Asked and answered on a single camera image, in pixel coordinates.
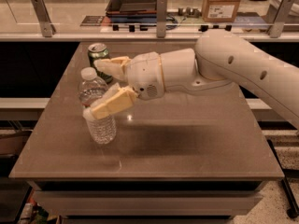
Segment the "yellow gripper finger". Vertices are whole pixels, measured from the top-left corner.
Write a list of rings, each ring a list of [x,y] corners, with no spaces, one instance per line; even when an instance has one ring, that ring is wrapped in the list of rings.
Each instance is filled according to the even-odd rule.
[[[130,108],[137,99],[137,93],[129,86],[115,83],[110,87],[84,88],[82,90],[83,118],[104,119]]]
[[[93,64],[98,71],[113,76],[118,80],[126,81],[126,67],[130,61],[131,59],[129,57],[121,56],[112,59],[99,59]]]

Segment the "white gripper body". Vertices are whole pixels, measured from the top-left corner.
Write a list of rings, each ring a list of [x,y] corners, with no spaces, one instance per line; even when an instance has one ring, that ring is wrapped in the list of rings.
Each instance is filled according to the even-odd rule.
[[[150,52],[135,56],[126,68],[127,83],[142,100],[164,96],[164,81],[160,55]]]

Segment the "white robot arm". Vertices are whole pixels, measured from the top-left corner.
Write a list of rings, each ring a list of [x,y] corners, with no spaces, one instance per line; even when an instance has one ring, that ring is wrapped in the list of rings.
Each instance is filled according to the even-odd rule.
[[[201,95],[226,91],[235,83],[250,91],[299,128],[299,68],[221,29],[207,30],[192,49],[143,53],[95,62],[97,70],[125,82],[112,86],[83,111],[94,121],[170,91]]]

